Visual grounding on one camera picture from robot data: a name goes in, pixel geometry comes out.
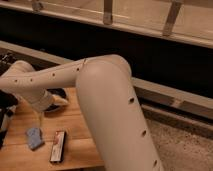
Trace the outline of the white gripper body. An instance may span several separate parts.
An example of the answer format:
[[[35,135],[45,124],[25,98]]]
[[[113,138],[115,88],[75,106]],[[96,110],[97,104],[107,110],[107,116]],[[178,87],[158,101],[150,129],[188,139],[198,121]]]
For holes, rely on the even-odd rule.
[[[45,111],[54,102],[53,95],[47,90],[33,91],[32,98],[31,105],[37,112]]]

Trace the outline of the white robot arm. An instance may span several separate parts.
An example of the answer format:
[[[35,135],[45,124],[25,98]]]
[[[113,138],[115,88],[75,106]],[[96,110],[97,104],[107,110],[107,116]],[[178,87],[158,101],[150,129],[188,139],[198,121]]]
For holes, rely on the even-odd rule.
[[[123,57],[85,58],[40,71],[17,61],[0,76],[0,90],[40,111],[51,103],[48,89],[72,86],[106,171],[164,171]]]

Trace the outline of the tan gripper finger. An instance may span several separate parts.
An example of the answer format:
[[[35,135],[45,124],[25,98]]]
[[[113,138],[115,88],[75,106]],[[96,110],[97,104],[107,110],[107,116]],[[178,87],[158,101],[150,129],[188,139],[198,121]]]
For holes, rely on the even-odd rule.
[[[38,113],[38,119],[39,119],[39,127],[41,128],[44,120],[44,112]]]
[[[53,99],[54,99],[54,102],[53,102],[54,105],[67,106],[69,104],[69,101],[67,99],[62,98],[59,95],[54,95]]]

